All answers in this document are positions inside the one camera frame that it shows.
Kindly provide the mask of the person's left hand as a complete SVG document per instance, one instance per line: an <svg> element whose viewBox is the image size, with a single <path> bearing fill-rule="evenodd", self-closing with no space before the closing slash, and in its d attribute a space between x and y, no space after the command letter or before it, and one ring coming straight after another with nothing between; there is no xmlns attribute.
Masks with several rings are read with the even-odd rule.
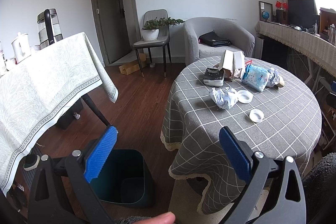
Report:
<svg viewBox="0 0 336 224"><path fill-rule="evenodd" d="M134 222L134 224L174 224L175 214L172 212L167 212L156 217L142 219L140 221Z"/></svg>

